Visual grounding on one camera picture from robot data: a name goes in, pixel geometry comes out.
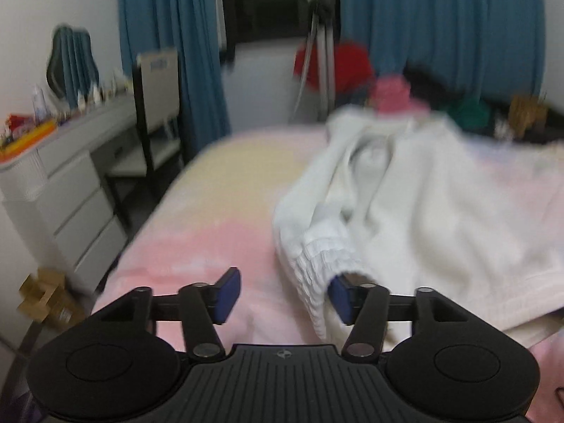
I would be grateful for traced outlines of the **white zip-up jacket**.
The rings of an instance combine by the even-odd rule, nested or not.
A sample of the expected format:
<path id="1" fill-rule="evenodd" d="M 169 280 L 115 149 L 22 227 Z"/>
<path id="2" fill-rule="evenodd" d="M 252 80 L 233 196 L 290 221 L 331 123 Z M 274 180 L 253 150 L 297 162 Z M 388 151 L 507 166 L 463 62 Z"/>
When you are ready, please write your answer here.
<path id="1" fill-rule="evenodd" d="M 349 330 L 328 288 L 353 276 L 432 287 L 531 347 L 560 330 L 563 246 L 499 186 L 440 114 L 328 119 L 327 147 L 278 203 L 274 242 L 317 336 Z"/>

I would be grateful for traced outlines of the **pastel rainbow bed blanket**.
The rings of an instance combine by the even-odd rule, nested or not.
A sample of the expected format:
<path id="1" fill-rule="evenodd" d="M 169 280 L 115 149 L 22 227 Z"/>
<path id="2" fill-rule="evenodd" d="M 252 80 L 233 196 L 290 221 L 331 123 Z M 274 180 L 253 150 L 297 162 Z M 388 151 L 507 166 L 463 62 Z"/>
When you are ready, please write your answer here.
<path id="1" fill-rule="evenodd" d="M 467 136 L 468 149 L 506 197 L 563 244 L 563 144 L 501 143 Z M 220 140 L 174 180 L 108 277 L 93 311 L 135 287 L 155 295 L 214 282 L 236 266 L 242 293 L 218 332 L 224 346 L 318 344 L 306 308 L 280 268 L 271 217 L 289 186 L 326 146 L 323 127 L 272 128 Z M 541 369 L 532 422 L 563 422 L 563 314 L 529 335 Z"/>

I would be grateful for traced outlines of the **cardboard box on floor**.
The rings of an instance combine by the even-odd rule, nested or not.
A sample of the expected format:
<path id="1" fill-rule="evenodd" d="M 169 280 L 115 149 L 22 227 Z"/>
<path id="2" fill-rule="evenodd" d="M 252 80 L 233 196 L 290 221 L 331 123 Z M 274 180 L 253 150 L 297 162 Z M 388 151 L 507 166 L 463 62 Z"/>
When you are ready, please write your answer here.
<path id="1" fill-rule="evenodd" d="M 65 331 L 86 319 L 84 308 L 68 291 L 64 272 L 38 268 L 21 284 L 19 294 L 17 310 L 51 329 Z"/>

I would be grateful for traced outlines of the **white dresser desk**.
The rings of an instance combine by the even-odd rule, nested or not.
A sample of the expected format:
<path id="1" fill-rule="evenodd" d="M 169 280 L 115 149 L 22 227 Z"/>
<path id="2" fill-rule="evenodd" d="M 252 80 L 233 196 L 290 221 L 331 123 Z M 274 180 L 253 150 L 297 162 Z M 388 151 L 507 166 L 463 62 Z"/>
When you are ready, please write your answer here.
<path id="1" fill-rule="evenodd" d="M 126 235 L 92 153 L 136 121 L 133 97 L 94 108 L 1 165 L 1 201 L 38 264 L 94 292 L 124 248 Z"/>

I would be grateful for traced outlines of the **pink garment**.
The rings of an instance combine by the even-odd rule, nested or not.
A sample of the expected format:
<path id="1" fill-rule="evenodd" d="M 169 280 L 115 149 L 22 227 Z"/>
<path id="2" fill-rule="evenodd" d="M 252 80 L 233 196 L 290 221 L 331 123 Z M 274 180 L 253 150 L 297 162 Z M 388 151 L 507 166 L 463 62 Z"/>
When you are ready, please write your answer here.
<path id="1" fill-rule="evenodd" d="M 381 114 L 426 113 L 429 105 L 411 96 L 411 85 L 401 74 L 376 78 L 370 88 L 368 105 Z"/>

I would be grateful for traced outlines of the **green garment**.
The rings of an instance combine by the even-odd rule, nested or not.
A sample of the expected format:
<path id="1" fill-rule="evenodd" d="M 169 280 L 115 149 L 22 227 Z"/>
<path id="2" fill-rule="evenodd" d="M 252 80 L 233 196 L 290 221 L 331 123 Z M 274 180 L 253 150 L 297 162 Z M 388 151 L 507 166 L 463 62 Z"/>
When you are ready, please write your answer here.
<path id="1" fill-rule="evenodd" d="M 446 105 L 446 113 L 465 132 L 483 133 L 489 129 L 491 109 L 474 98 L 462 98 Z"/>

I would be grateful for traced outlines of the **red garment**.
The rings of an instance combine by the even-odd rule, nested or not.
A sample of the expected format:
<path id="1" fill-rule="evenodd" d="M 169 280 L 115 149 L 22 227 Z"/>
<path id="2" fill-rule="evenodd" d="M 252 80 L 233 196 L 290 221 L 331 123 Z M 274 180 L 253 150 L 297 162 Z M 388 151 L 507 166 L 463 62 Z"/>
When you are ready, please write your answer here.
<path id="1" fill-rule="evenodd" d="M 376 76 L 370 63 L 368 51 L 353 41 L 335 45 L 335 89 L 337 94 L 350 92 Z M 299 49 L 294 59 L 294 75 L 301 76 L 305 63 L 305 47 Z M 317 47 L 313 48 L 306 86 L 319 90 Z"/>

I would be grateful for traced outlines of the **beige black chair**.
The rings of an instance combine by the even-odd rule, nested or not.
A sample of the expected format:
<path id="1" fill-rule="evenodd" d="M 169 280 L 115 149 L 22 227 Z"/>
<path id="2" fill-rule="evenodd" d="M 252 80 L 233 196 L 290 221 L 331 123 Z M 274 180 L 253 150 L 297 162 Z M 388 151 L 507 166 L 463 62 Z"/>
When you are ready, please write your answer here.
<path id="1" fill-rule="evenodd" d="M 132 69 L 132 83 L 139 144 L 119 158 L 105 175 L 116 213 L 121 217 L 125 210 L 118 183 L 140 179 L 158 201 L 156 173 L 182 155 L 182 140 L 172 129 L 172 123 L 181 113 L 177 50 L 168 48 L 138 55 Z"/>

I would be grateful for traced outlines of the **orange tray on desk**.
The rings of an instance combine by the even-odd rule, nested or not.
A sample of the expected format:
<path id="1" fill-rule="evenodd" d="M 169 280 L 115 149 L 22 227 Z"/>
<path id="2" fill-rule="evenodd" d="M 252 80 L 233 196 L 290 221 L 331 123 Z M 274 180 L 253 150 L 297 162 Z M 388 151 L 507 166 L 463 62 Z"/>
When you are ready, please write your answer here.
<path id="1" fill-rule="evenodd" d="M 19 139 L 2 147 L 0 151 L 0 161 L 5 163 L 6 161 L 15 159 L 39 141 L 44 140 L 45 137 L 50 136 L 56 129 L 57 125 L 53 120 L 42 123 L 25 135 L 20 136 Z"/>

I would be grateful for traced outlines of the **brown paper bag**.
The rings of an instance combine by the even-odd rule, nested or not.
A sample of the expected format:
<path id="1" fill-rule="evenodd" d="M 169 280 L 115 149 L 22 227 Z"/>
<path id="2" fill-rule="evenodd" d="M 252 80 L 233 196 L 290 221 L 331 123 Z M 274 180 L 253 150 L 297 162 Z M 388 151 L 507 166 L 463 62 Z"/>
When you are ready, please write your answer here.
<path id="1" fill-rule="evenodd" d="M 543 131 L 549 107 L 538 97 L 515 96 L 509 106 L 508 124 L 516 140 L 529 130 Z"/>

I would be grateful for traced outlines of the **white bottle on desk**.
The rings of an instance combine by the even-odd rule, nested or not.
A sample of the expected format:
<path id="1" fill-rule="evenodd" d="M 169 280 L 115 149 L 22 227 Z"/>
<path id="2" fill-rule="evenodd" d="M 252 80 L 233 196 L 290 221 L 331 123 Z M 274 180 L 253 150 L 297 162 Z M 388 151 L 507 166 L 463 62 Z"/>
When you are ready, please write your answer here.
<path id="1" fill-rule="evenodd" d="M 43 90 L 39 86 L 35 86 L 32 91 L 32 106 L 35 112 L 35 120 L 37 122 L 45 121 L 50 112 L 48 110 L 47 102 L 45 101 Z"/>

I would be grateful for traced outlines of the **blue curtain right panel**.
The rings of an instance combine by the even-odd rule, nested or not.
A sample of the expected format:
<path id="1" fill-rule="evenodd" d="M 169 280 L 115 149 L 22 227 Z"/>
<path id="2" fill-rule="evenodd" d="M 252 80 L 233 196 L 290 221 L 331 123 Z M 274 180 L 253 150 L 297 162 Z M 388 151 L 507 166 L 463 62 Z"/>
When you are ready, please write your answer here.
<path id="1" fill-rule="evenodd" d="M 340 0 L 340 16 L 378 74 L 421 69 L 474 97 L 540 91 L 544 0 Z"/>

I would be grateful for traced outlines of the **blue curtain panel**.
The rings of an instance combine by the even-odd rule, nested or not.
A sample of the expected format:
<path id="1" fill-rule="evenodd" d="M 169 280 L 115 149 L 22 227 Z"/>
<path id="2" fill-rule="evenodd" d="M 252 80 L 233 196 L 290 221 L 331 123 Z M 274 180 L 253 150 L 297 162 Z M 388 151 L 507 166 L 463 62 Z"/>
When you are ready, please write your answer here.
<path id="1" fill-rule="evenodd" d="M 174 48 L 179 56 L 180 126 L 191 159 L 231 133 L 222 83 L 215 0 L 118 0 L 125 73 L 137 57 Z"/>
<path id="2" fill-rule="evenodd" d="M 340 16 L 378 74 L 421 69 L 474 97 L 540 91 L 544 0 L 340 0 Z"/>

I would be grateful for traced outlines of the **blue curtain left panel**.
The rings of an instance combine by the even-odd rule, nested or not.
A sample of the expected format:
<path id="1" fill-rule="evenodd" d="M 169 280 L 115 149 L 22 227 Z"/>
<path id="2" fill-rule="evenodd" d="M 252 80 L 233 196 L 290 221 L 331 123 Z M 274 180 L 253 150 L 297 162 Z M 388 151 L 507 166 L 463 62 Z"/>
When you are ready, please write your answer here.
<path id="1" fill-rule="evenodd" d="M 179 56 L 180 126 L 191 159 L 231 133 L 222 83 L 215 0 L 118 0 L 125 73 L 137 57 L 174 48 Z"/>

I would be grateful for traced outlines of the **wavy frame mirror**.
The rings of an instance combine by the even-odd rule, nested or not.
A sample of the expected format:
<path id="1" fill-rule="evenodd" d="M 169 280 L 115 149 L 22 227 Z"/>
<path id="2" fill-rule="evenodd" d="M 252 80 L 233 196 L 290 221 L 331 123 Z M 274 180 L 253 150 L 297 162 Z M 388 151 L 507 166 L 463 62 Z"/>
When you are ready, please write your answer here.
<path id="1" fill-rule="evenodd" d="M 99 84 L 91 36 L 86 30 L 65 24 L 55 27 L 46 79 L 55 96 L 72 109 L 78 107 L 79 94 L 87 97 L 93 84 Z"/>

